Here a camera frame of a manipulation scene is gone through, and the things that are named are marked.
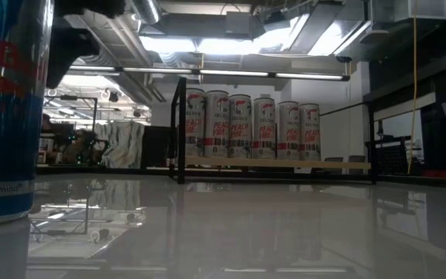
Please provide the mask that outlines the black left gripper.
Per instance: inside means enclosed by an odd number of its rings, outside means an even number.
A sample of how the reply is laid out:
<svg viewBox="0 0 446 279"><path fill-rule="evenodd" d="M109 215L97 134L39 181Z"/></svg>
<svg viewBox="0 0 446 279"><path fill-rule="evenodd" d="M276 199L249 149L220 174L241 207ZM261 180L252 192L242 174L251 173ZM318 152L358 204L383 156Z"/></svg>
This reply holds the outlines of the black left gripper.
<svg viewBox="0 0 446 279"><path fill-rule="evenodd" d="M83 15L89 10L113 19L125 11L125 0L55 0L54 4L59 16ZM99 44L87 29L53 28L46 87L56 88L78 57L99 53Z"/></svg>

